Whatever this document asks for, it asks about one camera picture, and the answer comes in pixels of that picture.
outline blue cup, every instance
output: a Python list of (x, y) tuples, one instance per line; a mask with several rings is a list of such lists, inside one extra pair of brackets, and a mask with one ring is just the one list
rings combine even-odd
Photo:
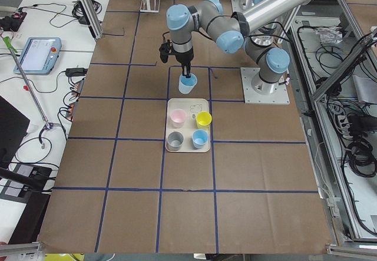
[(191, 92), (191, 90), (194, 88), (194, 86), (198, 83), (198, 79), (196, 75), (191, 74), (190, 78), (186, 78), (183, 75), (179, 76), (179, 84), (178, 84), (178, 90), (182, 94), (188, 94)]
[(208, 142), (208, 132), (205, 130), (196, 130), (193, 133), (193, 144), (196, 149), (203, 148)]

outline cup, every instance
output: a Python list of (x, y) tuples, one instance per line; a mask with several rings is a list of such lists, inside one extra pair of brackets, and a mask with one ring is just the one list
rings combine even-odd
[(212, 116), (208, 112), (200, 112), (196, 115), (196, 126), (201, 129), (206, 129), (212, 122)]
[(193, 133), (193, 144), (196, 149), (203, 148), (208, 142), (208, 132), (205, 130), (196, 130)]
[(174, 109), (170, 113), (171, 124), (175, 128), (181, 128), (186, 121), (186, 112), (182, 109)]
[(196, 75), (191, 74), (190, 78), (186, 78), (184, 75), (179, 76), (178, 90), (182, 94), (188, 94), (198, 83)]
[(170, 151), (178, 151), (181, 149), (183, 143), (183, 135), (178, 131), (173, 131), (167, 137), (167, 148)]

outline brown tabletop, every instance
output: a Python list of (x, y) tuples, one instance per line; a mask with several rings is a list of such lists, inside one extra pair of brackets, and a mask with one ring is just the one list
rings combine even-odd
[[(47, 252), (324, 253), (331, 242), (299, 114), (243, 102), (242, 51), (193, 33), (198, 84), (159, 60), (166, 10), (110, 0), (39, 240)], [(221, 0), (231, 14), (230, 0)], [(164, 148), (167, 101), (204, 98), (211, 149)]]

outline beige tray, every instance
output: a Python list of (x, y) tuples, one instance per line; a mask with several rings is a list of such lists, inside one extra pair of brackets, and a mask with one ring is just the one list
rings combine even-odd
[[(186, 112), (186, 121), (184, 122), (183, 127), (175, 128), (170, 122), (170, 113), (174, 109), (183, 109)], [(178, 131), (183, 135), (183, 144), (181, 149), (178, 151), (171, 151), (166, 147), (165, 148), (169, 152), (194, 152), (194, 153), (205, 153), (211, 148), (211, 134), (210, 128), (208, 127), (205, 129), (208, 132), (209, 140), (207, 144), (201, 148), (196, 149), (193, 144), (193, 140), (191, 136), (193, 135), (194, 131), (198, 128), (196, 126), (196, 115), (199, 112), (207, 111), (209, 112), (209, 104), (208, 101), (201, 98), (172, 98), (167, 103), (167, 117), (166, 117), (166, 141), (167, 137), (173, 131)]]

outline yellow object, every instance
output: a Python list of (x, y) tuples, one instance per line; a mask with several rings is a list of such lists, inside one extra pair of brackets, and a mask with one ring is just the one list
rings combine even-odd
[(200, 112), (196, 116), (196, 125), (198, 128), (205, 130), (212, 122), (212, 116), (208, 112)]
[(84, 261), (84, 254), (46, 254), (45, 261)]

